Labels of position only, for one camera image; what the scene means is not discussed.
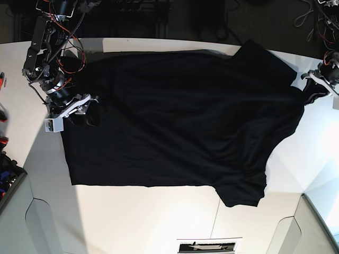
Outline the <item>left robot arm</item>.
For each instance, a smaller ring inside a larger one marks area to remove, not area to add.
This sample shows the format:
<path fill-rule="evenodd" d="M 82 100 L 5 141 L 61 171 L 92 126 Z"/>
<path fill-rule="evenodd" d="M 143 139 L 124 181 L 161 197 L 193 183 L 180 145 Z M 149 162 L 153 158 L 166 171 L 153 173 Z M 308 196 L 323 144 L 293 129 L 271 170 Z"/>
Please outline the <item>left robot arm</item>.
<path fill-rule="evenodd" d="M 306 99 L 306 104 L 325 96 L 333 98 L 333 109 L 338 110 L 338 1 L 311 1 L 314 13 L 312 40 L 320 38 L 326 52 L 322 61 L 314 70 L 301 75 L 306 80 L 304 92 L 310 93 L 316 85 L 314 93 Z"/>

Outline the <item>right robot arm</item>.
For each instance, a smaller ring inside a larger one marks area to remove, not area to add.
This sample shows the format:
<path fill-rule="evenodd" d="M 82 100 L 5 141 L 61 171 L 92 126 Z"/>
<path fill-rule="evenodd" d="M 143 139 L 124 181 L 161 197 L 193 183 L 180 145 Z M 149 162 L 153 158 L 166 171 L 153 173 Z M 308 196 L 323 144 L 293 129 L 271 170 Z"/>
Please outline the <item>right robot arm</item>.
<path fill-rule="evenodd" d="M 100 123 L 99 98 L 86 93 L 79 83 L 78 75 L 85 69 L 87 58 L 76 31 L 88 4 L 82 3 L 82 15 L 71 29 L 69 20 L 76 6 L 76 1 L 37 1 L 36 4 L 41 15 L 35 24 L 22 75 L 30 88 L 37 83 L 45 94 L 40 99 L 47 108 L 44 124 L 48 132 L 63 131 L 65 119 L 79 125 Z"/>

